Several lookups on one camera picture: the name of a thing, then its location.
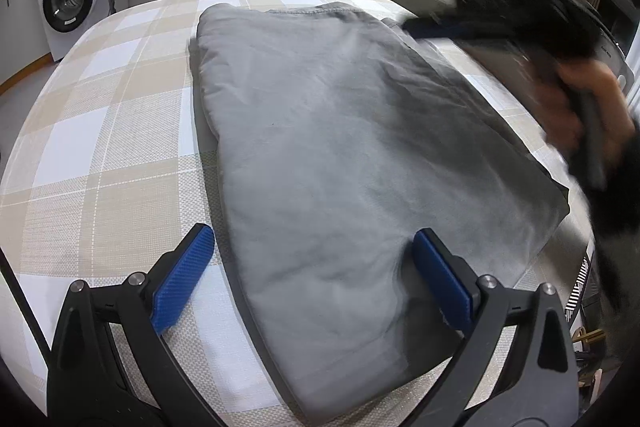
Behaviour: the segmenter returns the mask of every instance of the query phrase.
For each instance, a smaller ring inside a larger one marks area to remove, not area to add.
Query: plaid tablecloth
[[[229,290],[222,213],[210,205],[218,190],[216,141],[192,89],[197,64],[191,62],[191,51],[198,18],[212,4],[268,10],[336,1],[377,18],[408,15],[388,0],[159,0],[108,17],[82,36],[31,109],[0,184],[2,248],[49,342],[71,281],[120,283],[173,250],[194,223],[207,223],[218,239],[213,260],[165,338],[203,397],[231,427],[302,425],[295,406],[283,402],[265,371]],[[444,42],[442,51],[536,157],[570,185],[559,158],[513,97],[452,44]],[[570,291],[580,248],[584,252],[586,218],[576,198],[576,211],[521,286],[564,281],[564,296]],[[4,282],[0,325],[2,358],[46,410],[46,367]],[[152,403],[122,330],[113,330],[138,395]],[[478,399],[495,381],[507,337],[500,346]],[[331,425],[396,427],[441,370]]]

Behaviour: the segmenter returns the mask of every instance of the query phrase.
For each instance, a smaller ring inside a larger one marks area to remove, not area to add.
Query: metal screw
[[[140,286],[143,282],[145,282],[145,274],[143,274],[142,272],[132,273],[131,275],[129,275],[127,282],[129,282],[129,284],[132,286]]]
[[[498,280],[493,275],[481,275],[478,281],[482,286],[490,290],[498,285]]]
[[[80,291],[82,291],[82,288],[84,288],[84,281],[81,280],[77,280],[77,281],[73,281],[70,285],[69,285],[69,289],[73,292],[73,293],[78,293]]]
[[[556,293],[556,287],[550,282],[545,282],[542,284],[542,291],[547,295],[554,295]]]

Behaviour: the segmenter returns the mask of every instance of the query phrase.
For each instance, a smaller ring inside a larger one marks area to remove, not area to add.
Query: blue textured pad
[[[414,237],[414,263],[436,298],[447,324],[467,334],[473,327],[473,302],[435,245],[422,232]]]
[[[151,323],[158,335],[178,321],[213,256],[215,243],[213,230],[210,227],[201,229],[156,291]]]

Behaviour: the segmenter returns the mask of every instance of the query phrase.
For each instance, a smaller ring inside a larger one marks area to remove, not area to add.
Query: person's arm
[[[607,344],[623,358],[640,332],[640,128],[605,64],[565,62],[558,74],[567,85],[590,90],[598,100],[607,187],[594,190],[583,180],[577,181],[589,203]],[[583,133],[580,120],[559,87],[537,84],[536,95],[536,117],[545,129],[546,141],[569,157]]]

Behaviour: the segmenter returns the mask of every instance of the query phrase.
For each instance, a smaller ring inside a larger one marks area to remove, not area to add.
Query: gray floor
[[[0,178],[31,106],[56,67],[45,66],[0,94]]]

